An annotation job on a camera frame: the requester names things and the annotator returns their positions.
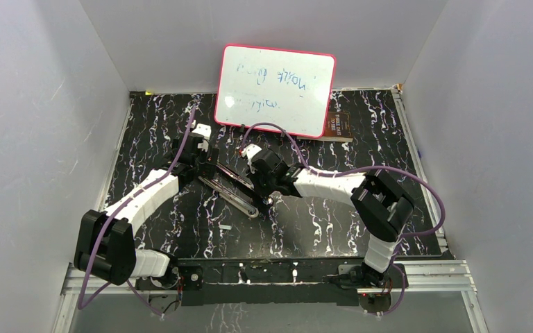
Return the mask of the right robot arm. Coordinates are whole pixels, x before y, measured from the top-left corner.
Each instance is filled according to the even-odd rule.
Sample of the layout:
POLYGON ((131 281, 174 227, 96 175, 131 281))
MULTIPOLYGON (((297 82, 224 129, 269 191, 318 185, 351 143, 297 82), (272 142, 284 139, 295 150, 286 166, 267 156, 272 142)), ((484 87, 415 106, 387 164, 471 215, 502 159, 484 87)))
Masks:
POLYGON ((362 270, 364 281, 381 287, 391 277, 391 256, 412 215, 414 199, 384 169, 324 176, 297 163, 287 164, 271 149, 254 144, 241 152, 247 177, 261 197, 278 192, 298 198, 322 198, 350 205, 370 233, 362 270))

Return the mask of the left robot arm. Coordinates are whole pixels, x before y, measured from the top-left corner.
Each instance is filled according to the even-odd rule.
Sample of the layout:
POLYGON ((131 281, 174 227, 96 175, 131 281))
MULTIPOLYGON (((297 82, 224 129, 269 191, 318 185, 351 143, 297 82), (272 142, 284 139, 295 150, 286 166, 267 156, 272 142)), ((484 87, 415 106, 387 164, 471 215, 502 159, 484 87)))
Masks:
POLYGON ((137 231, 165 202, 199 176, 215 174, 219 149, 209 135, 192 133, 177 139, 160 166, 128 195, 102 212, 82 219, 74 266, 106 282, 121 285, 131 278, 152 278, 163 289, 179 281, 178 260, 161 250, 138 250, 137 231))

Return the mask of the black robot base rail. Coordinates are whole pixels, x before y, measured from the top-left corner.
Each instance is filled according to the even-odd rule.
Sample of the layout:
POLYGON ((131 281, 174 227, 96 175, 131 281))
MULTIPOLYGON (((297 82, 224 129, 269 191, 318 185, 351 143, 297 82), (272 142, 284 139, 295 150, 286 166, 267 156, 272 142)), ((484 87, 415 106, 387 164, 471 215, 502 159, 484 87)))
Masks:
POLYGON ((169 266, 168 289, 143 278, 136 287, 152 295, 181 291, 184 306, 226 303, 334 303, 386 309, 409 286, 394 264, 379 286, 363 282, 359 257, 179 259, 169 266))

